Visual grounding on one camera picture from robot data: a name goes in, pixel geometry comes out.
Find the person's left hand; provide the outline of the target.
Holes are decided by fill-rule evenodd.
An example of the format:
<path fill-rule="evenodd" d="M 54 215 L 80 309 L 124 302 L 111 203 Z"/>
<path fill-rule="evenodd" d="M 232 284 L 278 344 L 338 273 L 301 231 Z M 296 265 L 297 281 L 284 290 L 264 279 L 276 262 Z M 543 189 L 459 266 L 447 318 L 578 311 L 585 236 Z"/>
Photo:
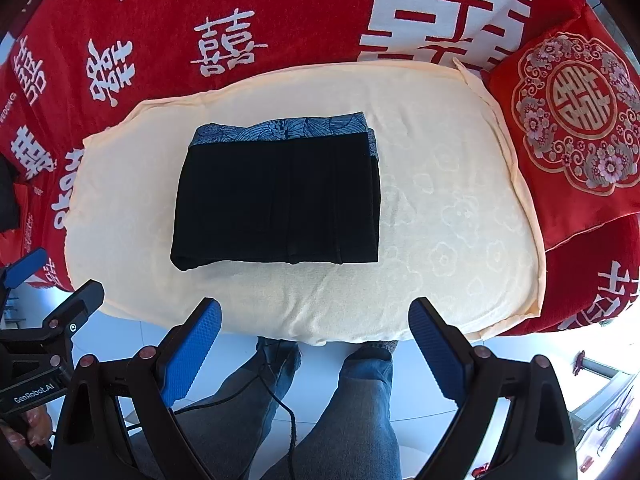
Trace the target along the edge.
<path fill-rule="evenodd" d="M 27 445 L 32 448 L 51 447 L 53 424 L 46 404 L 21 414 L 21 420 L 24 420 L 27 424 L 26 434 L 16 431 L 14 424 L 1 419 L 2 434 L 6 437 L 14 452 L 21 451 Z"/>

